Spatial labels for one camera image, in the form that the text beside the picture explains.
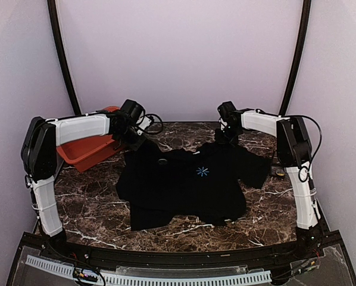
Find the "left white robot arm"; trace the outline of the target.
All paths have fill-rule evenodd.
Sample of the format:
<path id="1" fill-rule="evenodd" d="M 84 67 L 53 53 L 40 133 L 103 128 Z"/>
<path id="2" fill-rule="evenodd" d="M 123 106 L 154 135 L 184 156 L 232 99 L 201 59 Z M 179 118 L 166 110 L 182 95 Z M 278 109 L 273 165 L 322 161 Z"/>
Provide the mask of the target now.
<path id="1" fill-rule="evenodd" d="M 63 231 L 54 192 L 57 147 L 78 139 L 109 135 L 121 144 L 138 148 L 152 123 L 145 109 L 133 100 L 126 100 L 115 111 L 99 110 L 64 119 L 32 118 L 21 159 L 32 207 L 47 236 L 54 237 Z"/>

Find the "black t-shirt with blue logo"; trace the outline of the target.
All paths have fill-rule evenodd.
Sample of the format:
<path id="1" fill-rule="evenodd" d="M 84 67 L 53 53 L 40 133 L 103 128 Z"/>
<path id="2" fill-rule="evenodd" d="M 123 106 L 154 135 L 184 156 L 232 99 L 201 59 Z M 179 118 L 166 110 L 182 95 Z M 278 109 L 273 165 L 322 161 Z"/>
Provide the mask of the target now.
<path id="1" fill-rule="evenodd" d="M 239 145 L 204 143 L 196 151 L 163 152 L 150 140 L 125 154 L 116 190 L 130 203 L 133 231 L 166 226 L 177 215 L 197 216 L 214 226 L 247 210 L 240 184 L 263 187 L 271 160 Z M 166 165 L 158 164 L 160 158 Z"/>

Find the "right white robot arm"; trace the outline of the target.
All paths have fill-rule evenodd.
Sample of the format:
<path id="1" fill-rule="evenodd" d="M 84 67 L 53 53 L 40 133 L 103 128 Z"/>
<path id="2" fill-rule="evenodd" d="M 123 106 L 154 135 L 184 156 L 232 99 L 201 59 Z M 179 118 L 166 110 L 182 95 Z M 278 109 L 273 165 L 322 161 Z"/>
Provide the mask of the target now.
<path id="1" fill-rule="evenodd" d="M 238 110 L 231 101 L 217 107 L 220 115 L 220 138 L 236 142 L 245 130 L 255 130 L 276 138 L 277 159 L 291 180 L 296 204 L 296 226 L 309 231 L 321 219 L 313 182 L 310 137 L 304 119 L 307 116 L 279 116 L 260 109 Z"/>

